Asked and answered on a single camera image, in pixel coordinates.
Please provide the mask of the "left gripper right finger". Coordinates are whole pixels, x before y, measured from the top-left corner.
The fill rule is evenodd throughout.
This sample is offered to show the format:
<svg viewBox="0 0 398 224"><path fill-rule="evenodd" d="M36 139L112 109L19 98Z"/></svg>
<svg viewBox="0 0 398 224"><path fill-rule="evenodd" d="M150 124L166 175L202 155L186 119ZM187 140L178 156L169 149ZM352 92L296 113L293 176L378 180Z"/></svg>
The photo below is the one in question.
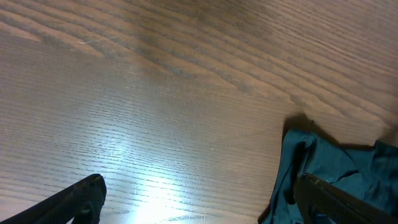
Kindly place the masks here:
<svg viewBox="0 0 398 224"><path fill-rule="evenodd" d="M308 173L296 179L294 200L305 224L397 223L392 215Z"/></svg>

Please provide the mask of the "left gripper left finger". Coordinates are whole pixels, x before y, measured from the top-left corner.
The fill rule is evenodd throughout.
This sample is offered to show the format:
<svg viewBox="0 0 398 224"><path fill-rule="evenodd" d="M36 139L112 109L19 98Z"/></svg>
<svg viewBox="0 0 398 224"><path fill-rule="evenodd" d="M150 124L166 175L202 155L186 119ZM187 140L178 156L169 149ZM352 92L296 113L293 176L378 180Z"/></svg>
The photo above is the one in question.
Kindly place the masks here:
<svg viewBox="0 0 398 224"><path fill-rule="evenodd" d="M106 198L100 174L91 174L2 224L98 224Z"/></svg>

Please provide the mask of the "dark teal t-shirt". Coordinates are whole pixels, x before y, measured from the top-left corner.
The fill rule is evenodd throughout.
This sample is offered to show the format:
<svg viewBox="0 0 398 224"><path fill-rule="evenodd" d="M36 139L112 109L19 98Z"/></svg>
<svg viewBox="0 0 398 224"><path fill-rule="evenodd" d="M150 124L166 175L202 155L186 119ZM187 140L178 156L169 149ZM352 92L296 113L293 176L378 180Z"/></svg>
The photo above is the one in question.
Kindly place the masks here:
<svg viewBox="0 0 398 224"><path fill-rule="evenodd" d="M377 140L369 149L339 147L298 129L282 141L271 201L259 223L302 223L294 182L312 174L378 209L397 216L397 148Z"/></svg>

